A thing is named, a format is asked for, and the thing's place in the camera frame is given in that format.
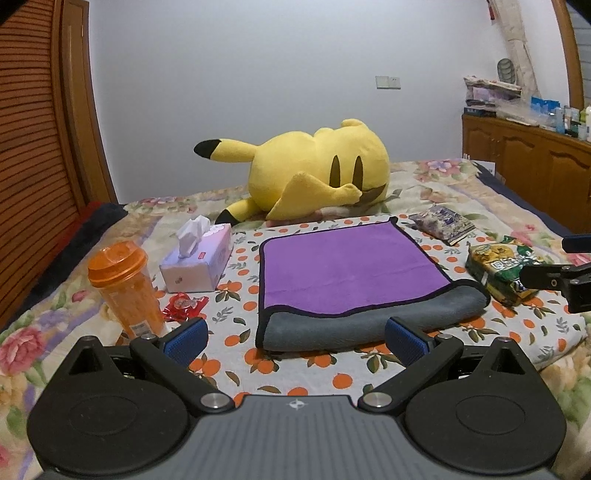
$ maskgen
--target white wall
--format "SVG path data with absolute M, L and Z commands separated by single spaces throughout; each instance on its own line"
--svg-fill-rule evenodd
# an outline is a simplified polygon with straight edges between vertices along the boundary
M 569 104 L 569 78 L 552 0 L 519 0 L 540 94 Z
M 506 49 L 484 0 L 92 0 L 90 55 L 128 202 L 246 182 L 248 164 L 202 159 L 200 140 L 260 143 L 350 117 L 393 160 L 457 157 L 462 77 L 496 78 Z M 376 90 L 375 75 L 402 90 Z

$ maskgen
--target plush toy body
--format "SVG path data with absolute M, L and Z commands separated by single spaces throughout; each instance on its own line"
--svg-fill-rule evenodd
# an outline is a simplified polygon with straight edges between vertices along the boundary
M 291 220 L 323 207 L 370 205 L 384 199 L 389 159 L 378 136 L 363 122 L 321 128 L 313 136 L 287 132 L 260 146 L 237 140 L 206 140 L 194 152 L 223 162 L 252 162 L 250 198 L 224 210 L 217 223 L 236 225 L 256 213 Z

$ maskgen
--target floral blanket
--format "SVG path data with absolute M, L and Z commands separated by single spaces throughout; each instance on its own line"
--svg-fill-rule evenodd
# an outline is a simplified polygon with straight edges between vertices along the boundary
M 532 245 L 550 262 L 580 264 L 591 260 L 585 255 L 566 255 L 560 248 L 561 238 L 535 215 L 484 186 L 477 173 L 476 167 L 464 160 L 397 163 L 392 165 L 386 201 L 368 210 L 326 209 L 291 225 L 253 219 L 235 227 L 235 246 L 222 283 L 203 310 L 209 325 L 209 344 L 193 361 L 191 370 L 232 395 L 237 403 L 244 395 L 255 393 L 345 393 L 355 400 L 402 370 L 383 343 L 363 345 L 353 351 L 281 356 L 254 347 L 258 248 L 273 236 L 384 221 L 396 215 L 399 225 L 454 279 L 467 277 L 464 264 L 468 244 L 504 235 Z M 27 442 L 27 415 L 76 340 L 96 335 L 104 345 L 121 341 L 119 323 L 88 283 L 87 259 L 97 249 L 123 239 L 141 244 L 148 252 L 148 269 L 164 307 L 170 295 L 164 291 L 158 263 L 175 245 L 175 231 L 191 215 L 214 218 L 226 205 L 245 195 L 245 189 L 239 187 L 128 205 L 129 215 L 104 234 L 68 280 L 0 334 L 0 478 L 31 479 L 39 473 Z M 447 247 L 413 230 L 408 215 L 434 203 L 461 213 L 478 230 L 457 247 Z M 581 343 L 587 334 L 586 318 L 569 314 L 564 299 L 556 293 L 542 291 L 515 309 L 493 301 L 482 316 L 446 331 L 465 343 L 484 345 L 498 335 L 510 336 L 538 369 L 546 367 L 542 375 L 569 420 L 567 441 L 555 469 L 566 478 L 580 476 L 585 467 L 584 455 L 591 450 L 591 344 Z

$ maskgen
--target metal screw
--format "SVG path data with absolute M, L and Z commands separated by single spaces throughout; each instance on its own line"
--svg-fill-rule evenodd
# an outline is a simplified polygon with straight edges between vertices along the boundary
M 207 408 L 217 410 L 228 405 L 230 403 L 230 397 L 220 392 L 206 393 L 201 397 L 201 403 Z
M 384 408 L 392 403 L 392 397 L 384 392 L 369 392 L 363 396 L 363 402 L 373 408 Z

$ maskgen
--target white paper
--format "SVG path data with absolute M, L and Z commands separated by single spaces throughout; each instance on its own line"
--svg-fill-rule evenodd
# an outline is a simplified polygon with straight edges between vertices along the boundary
M 199 215 L 178 229 L 178 257 L 190 257 L 197 248 L 203 235 L 209 231 L 211 226 L 212 224 L 209 218 Z

